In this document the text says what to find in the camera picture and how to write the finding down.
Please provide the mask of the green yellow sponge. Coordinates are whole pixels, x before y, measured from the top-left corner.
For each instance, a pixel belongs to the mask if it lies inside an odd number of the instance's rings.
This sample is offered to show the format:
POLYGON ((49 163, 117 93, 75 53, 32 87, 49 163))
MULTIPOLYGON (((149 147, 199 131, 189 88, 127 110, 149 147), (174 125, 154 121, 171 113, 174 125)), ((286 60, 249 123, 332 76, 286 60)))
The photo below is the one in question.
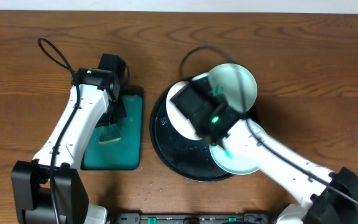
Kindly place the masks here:
POLYGON ((102 126, 100 129, 100 144, 108 144, 121 139, 121 131, 116 124, 110 124, 109 126, 102 126))

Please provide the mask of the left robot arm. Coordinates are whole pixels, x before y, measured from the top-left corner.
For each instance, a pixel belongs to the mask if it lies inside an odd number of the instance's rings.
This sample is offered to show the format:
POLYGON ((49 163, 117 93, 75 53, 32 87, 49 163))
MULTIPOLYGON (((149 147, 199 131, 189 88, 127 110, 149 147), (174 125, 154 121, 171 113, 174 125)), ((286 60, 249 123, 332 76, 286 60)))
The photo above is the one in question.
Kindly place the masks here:
POLYGON ((108 211, 89 202, 79 171, 93 130, 107 124, 125 70, 80 68, 65 110, 30 162, 11 173, 19 223, 107 223, 108 211))

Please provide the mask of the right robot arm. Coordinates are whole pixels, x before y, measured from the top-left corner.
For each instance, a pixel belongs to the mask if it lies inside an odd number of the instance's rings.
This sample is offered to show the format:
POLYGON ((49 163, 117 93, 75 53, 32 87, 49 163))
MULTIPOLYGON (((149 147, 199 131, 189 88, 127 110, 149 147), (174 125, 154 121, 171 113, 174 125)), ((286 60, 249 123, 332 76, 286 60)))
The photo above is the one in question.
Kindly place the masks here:
POLYGON ((268 135, 250 117, 232 109, 223 96, 201 95, 192 117, 197 134, 208 140, 217 165, 232 174, 256 166, 297 201, 277 223, 358 223, 358 176, 311 162, 268 135))

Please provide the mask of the white plate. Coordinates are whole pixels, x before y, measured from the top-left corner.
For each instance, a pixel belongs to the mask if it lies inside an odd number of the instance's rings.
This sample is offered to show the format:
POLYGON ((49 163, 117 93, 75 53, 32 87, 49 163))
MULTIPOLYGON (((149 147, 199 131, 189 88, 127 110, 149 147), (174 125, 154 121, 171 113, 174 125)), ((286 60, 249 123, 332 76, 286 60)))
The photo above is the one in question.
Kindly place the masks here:
POLYGON ((197 140, 201 140, 201 138, 196 134, 194 127, 190 123, 190 120, 185 118, 185 116, 170 101, 170 99, 187 84, 188 81, 179 81, 169 88, 169 91, 167 93, 167 98, 165 100, 166 111, 169 121, 171 122, 172 126, 179 134, 181 134, 183 137, 187 139, 197 141, 197 140))

